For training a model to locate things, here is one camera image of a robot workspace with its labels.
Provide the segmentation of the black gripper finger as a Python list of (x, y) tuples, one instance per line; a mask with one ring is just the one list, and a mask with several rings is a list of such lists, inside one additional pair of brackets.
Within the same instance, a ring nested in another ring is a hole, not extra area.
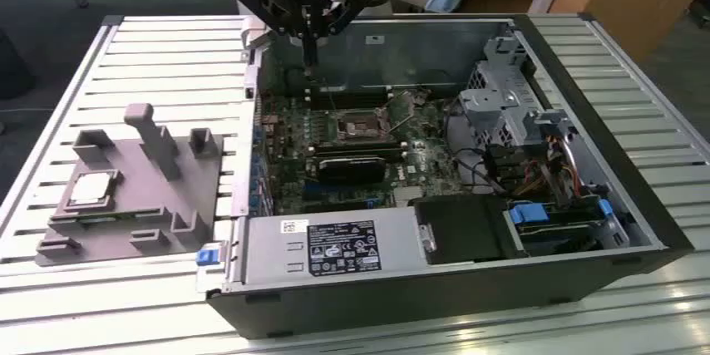
[(338, 6), (330, 0), (313, 5), (311, 13), (311, 72), (319, 65), (319, 39), (338, 35), (369, 6), (371, 0), (345, 0)]
[(249, 11), (279, 35), (289, 35), (298, 39), (302, 47), (305, 75), (313, 77), (311, 72), (311, 43), (307, 41), (307, 26), (301, 10), (285, 10), (277, 0), (239, 0)]

